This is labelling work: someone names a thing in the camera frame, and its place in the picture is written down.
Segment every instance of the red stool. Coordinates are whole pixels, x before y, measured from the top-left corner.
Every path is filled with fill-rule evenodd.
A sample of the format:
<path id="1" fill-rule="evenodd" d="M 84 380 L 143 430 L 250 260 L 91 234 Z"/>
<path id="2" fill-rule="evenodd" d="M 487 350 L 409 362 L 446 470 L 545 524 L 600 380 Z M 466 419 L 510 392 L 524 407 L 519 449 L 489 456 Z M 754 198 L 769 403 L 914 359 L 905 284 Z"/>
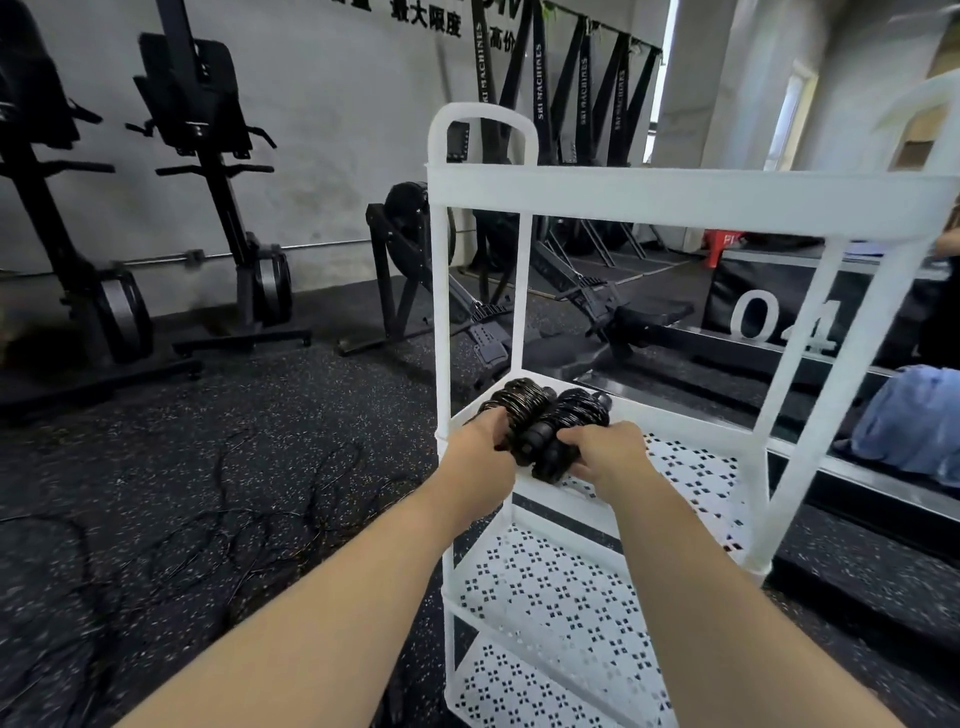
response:
<path id="1" fill-rule="evenodd" d="M 739 240 L 742 234 L 743 232 L 740 231 L 704 231 L 704 242 L 710 249 L 707 267 L 716 268 L 723 249 Z"/>

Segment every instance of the seat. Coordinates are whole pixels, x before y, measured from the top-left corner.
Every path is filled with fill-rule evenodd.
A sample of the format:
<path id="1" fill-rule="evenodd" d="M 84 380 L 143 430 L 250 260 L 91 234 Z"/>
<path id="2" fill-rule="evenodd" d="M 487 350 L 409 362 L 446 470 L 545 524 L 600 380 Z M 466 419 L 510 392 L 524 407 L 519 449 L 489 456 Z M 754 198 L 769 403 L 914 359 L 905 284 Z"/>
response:
<path id="1" fill-rule="evenodd" d="M 57 68 L 21 0 L 0 0 L 0 128 L 54 149 L 80 139 Z"/>
<path id="2" fill-rule="evenodd" d="M 613 323 L 624 332 L 639 331 L 647 327 L 668 327 L 679 323 L 694 310 L 693 303 L 688 301 L 637 296 L 617 307 L 613 314 Z"/>
<path id="3" fill-rule="evenodd" d="M 145 76 L 135 76 L 140 95 L 156 123 L 163 142 L 177 150 L 248 156 L 253 148 L 240 109 L 233 59 L 216 40 L 195 40 L 199 59 L 197 81 L 177 78 L 167 36 L 144 33 L 140 55 Z"/>

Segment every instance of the coiled jump rope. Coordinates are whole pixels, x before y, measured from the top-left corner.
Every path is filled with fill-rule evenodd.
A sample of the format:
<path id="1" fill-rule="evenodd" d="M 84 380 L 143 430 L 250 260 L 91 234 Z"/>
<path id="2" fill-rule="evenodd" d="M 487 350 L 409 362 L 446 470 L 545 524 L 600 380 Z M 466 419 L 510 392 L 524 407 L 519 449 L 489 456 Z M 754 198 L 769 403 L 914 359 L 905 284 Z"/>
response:
<path id="1" fill-rule="evenodd" d="M 506 445 L 521 467 L 533 464 L 533 476 L 556 483 L 580 457 L 580 449 L 557 439 L 557 432 L 579 425 L 610 424 L 611 398 L 602 392 L 568 389 L 557 397 L 529 378 L 514 379 L 494 392 L 480 411 L 502 406 L 510 430 Z"/>

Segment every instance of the speckled black floor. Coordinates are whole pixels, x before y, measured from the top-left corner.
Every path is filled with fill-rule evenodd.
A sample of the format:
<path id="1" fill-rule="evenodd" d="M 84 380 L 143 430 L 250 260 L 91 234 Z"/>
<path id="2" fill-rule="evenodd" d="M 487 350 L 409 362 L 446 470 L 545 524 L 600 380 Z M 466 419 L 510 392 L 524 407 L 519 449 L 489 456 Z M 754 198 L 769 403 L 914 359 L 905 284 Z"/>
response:
<path id="1" fill-rule="evenodd" d="M 669 277 L 642 279 L 642 290 L 676 294 L 685 279 L 703 279 L 698 267 L 680 266 Z M 362 518 L 376 484 L 386 477 L 402 475 L 404 480 L 379 500 L 402 495 L 435 463 L 431 338 L 353 358 L 338 356 L 333 343 L 341 335 L 379 328 L 371 283 L 305 295 L 299 311 L 317 334 L 311 349 L 281 344 L 252 356 L 213 355 L 198 382 L 145 386 L 82 412 L 0 433 L 0 519 L 38 510 L 71 514 L 89 527 L 95 568 L 106 574 L 183 519 L 215 507 L 211 478 L 217 452 L 241 430 L 255 434 L 226 461 L 231 503 L 296 509 L 323 456 L 354 440 L 362 441 L 370 456 L 343 481 L 337 512 L 330 518 L 343 525 Z M 429 302 L 421 300 L 412 318 L 428 313 Z M 529 314 L 535 327 L 583 328 L 579 314 L 564 303 L 534 296 Z M 455 339 L 452 355 L 454 399 L 463 403 L 471 396 L 469 384 L 479 366 L 465 337 Z M 651 349 L 642 356 L 675 373 L 689 372 L 692 380 L 702 378 L 699 370 L 683 369 L 696 365 L 674 360 L 672 352 Z M 666 387 L 656 382 L 650 386 Z M 743 386 L 748 395 L 754 388 L 752 382 Z M 663 393 L 677 395 L 674 390 Z M 691 406 L 714 405 L 700 399 L 691 400 Z M 22 669 L 23 660 L 29 660 L 12 648 L 19 645 L 2 642 L 18 623 L 37 613 L 49 614 L 44 639 L 53 643 L 69 640 L 88 626 L 89 614 L 60 598 L 77 577 L 72 553 L 55 529 L 0 527 L 0 687 L 11 679 L 14 662 Z M 781 553 L 916 629 L 960 643 L 956 570 L 808 507 Z M 442 696 L 439 584 L 437 573 L 401 658 L 409 725 L 456 722 Z M 211 579 L 190 595 L 162 604 L 124 635 L 125 658 L 111 702 L 92 724 L 110 725 L 196 654 L 214 626 L 217 603 L 229 589 L 228 578 Z M 797 604 L 780 595 L 771 597 L 908 726 L 960 723 L 954 698 Z M 59 666 L 22 712 L 7 717 L 6 723 L 0 719 L 0 724 L 57 725 L 56 717 L 63 715 L 79 684 L 81 662 Z"/>

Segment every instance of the rubber gym floor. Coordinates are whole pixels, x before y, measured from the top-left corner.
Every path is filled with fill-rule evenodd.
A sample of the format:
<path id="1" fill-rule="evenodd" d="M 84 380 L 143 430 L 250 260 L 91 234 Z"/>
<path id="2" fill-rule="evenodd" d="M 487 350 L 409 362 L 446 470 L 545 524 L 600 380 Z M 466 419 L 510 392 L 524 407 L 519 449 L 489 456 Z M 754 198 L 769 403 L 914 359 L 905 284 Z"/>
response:
<path id="1" fill-rule="evenodd" d="M 475 285 L 470 277 L 463 281 Z M 395 284 L 398 289 L 400 281 Z M 701 307 L 707 284 L 701 264 L 691 261 L 624 288 L 628 298 L 665 295 Z M 146 385 L 87 409 L 0 431 L 0 519 L 71 515 L 88 538 L 91 568 L 105 575 L 184 520 L 217 507 L 217 483 L 227 488 L 231 506 L 296 510 L 311 481 L 345 473 L 322 493 L 330 498 L 323 504 L 325 517 L 347 532 L 414 487 L 436 461 L 432 337 L 339 356 L 334 346 L 342 336 L 382 330 L 373 281 L 301 294 L 296 307 L 298 323 L 315 331 L 310 349 L 286 343 L 265 345 L 252 355 L 215 353 L 204 358 L 199 381 Z M 428 315 L 430 307 L 421 295 L 411 320 Z M 530 295 L 528 311 L 530 323 L 546 332 L 584 328 L 572 306 L 540 295 Z M 187 317 L 160 324 L 167 340 L 183 338 L 194 326 Z M 471 399 L 479 367 L 466 337 L 454 340 L 452 356 L 456 406 Z M 709 414 L 734 421 L 746 416 L 650 373 L 669 372 L 754 406 L 762 398 L 756 382 L 714 372 L 675 352 L 648 348 L 637 353 L 636 362 L 631 372 L 620 373 L 634 386 Z M 790 407 L 804 415 L 803 401 Z M 338 456 L 324 461 L 338 446 L 362 447 L 363 462 L 351 469 L 335 462 Z M 479 527 L 461 538 L 458 548 L 466 548 Z M 928 641 L 937 654 L 960 656 L 957 569 L 809 506 L 780 556 Z M 139 578 L 149 585 L 150 569 L 164 568 L 144 566 Z M 66 650 L 16 711 L 0 713 L 0 724 L 60 725 L 83 683 L 95 645 L 76 640 L 103 615 L 71 596 L 82 578 L 79 571 L 76 544 L 62 528 L 36 522 L 0 528 L 0 688 L 6 691 L 45 647 Z M 111 725 L 208 643 L 231 579 L 235 575 L 214 573 L 144 602 L 144 612 L 113 635 L 109 656 L 115 670 L 90 725 Z M 459 724 L 442 696 L 439 588 L 438 567 L 399 662 L 407 725 Z M 149 586 L 138 582 L 123 589 L 136 601 L 136 590 Z M 905 667 L 909 660 L 896 650 L 852 638 L 850 625 L 829 623 L 773 589 L 767 593 L 908 726 L 960 724 L 960 660 L 952 669 L 933 670 L 934 678 L 921 676 Z M 38 615 L 44 619 L 42 634 L 23 626 Z M 459 635 L 461 644 L 469 639 L 466 631 Z"/>

